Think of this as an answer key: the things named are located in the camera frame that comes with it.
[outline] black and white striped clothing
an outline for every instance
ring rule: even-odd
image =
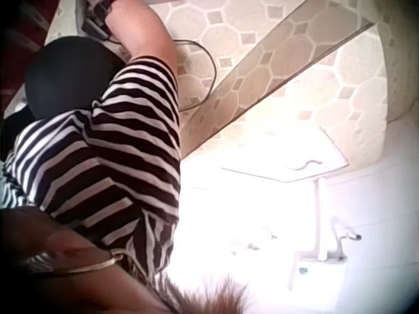
[[[34,204],[94,243],[127,248],[149,275],[159,272],[179,219],[177,100],[162,61],[130,62],[91,110],[21,132],[2,167],[1,207]]]

